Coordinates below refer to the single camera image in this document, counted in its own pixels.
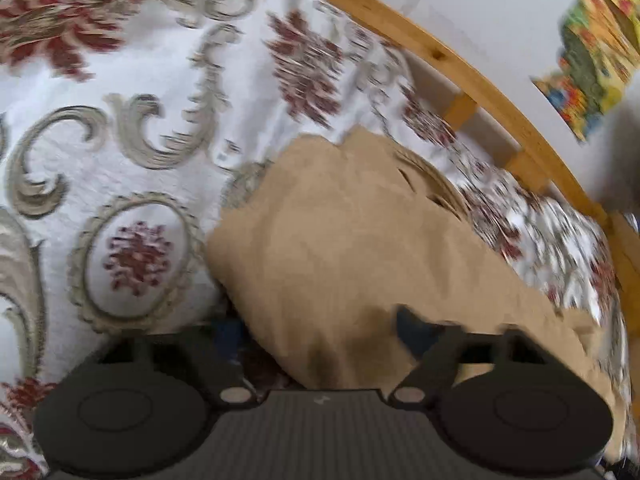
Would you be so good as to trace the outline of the beige trousers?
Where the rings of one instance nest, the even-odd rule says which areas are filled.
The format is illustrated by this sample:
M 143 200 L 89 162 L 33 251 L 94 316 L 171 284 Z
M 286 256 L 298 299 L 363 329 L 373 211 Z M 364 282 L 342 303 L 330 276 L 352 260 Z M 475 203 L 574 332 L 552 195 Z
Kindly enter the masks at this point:
M 427 322 L 494 334 L 518 326 L 602 396 L 618 457 L 626 403 L 596 358 L 582 314 L 559 314 L 454 214 L 433 167 L 355 129 L 341 144 L 295 139 L 247 202 L 209 233 L 210 274 L 257 340 L 309 389 L 392 392 L 416 364 L 396 334 L 404 304 Z

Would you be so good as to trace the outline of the floral white bedspread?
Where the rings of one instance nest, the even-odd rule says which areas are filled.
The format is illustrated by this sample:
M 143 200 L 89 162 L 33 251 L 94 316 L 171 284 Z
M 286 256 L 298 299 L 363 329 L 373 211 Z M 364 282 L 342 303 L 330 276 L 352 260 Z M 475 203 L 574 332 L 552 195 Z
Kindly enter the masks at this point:
M 205 235 L 298 136 L 361 126 L 457 189 L 477 240 L 567 322 L 636 452 L 626 326 L 597 222 L 486 162 L 414 86 L 395 36 L 332 0 L 3 0 L 1 474 L 41 479 L 37 405 L 108 337 L 224 310 Z

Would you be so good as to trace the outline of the cartoon poster lower centre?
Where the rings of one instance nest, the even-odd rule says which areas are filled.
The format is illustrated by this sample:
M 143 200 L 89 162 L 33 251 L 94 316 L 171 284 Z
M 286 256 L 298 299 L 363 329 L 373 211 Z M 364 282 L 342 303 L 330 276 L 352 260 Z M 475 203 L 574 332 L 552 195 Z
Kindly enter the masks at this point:
M 623 99 L 639 53 L 605 0 L 575 0 L 560 25 L 558 68 L 533 79 L 580 142 Z

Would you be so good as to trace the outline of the wooden bed frame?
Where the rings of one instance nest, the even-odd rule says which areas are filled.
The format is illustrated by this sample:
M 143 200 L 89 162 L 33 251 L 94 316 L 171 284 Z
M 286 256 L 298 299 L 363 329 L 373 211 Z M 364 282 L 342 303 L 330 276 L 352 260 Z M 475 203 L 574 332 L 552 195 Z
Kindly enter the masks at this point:
M 588 198 L 576 178 L 544 136 L 492 82 L 462 58 L 461 54 L 436 39 L 427 30 L 378 0 L 321 0 L 346 13 L 361 27 L 405 50 L 437 70 L 452 82 L 458 93 L 442 119 L 457 129 L 475 112 L 484 110 L 518 144 L 518 152 L 504 165 L 516 180 L 531 191 L 540 192 L 554 184 L 570 204 L 600 223 L 611 247 L 628 339 L 639 343 L 639 237 L 619 212 L 607 214 Z

